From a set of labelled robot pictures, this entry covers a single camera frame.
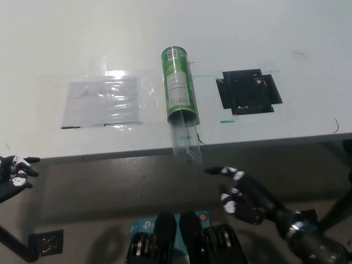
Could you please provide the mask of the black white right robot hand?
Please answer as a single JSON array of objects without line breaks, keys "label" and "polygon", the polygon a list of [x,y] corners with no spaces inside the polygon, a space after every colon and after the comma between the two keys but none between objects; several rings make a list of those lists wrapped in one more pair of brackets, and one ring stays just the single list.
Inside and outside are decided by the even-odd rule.
[{"label": "black white right robot hand", "polygon": [[233,186],[219,186],[221,204],[227,214],[252,225],[264,219],[275,223],[281,237],[295,222],[294,214],[278,201],[254,177],[237,168],[223,166],[206,168],[210,175],[222,175],[233,180]]}]

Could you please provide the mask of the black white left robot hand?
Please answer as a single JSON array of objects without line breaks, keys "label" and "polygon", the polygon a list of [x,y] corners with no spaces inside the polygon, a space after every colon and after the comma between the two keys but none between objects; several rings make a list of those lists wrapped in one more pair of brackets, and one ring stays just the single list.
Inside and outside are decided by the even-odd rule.
[{"label": "black white left robot hand", "polygon": [[1,203],[13,198],[25,189],[31,189],[33,185],[28,177],[38,177],[39,173],[32,167],[39,157],[1,157]]}]

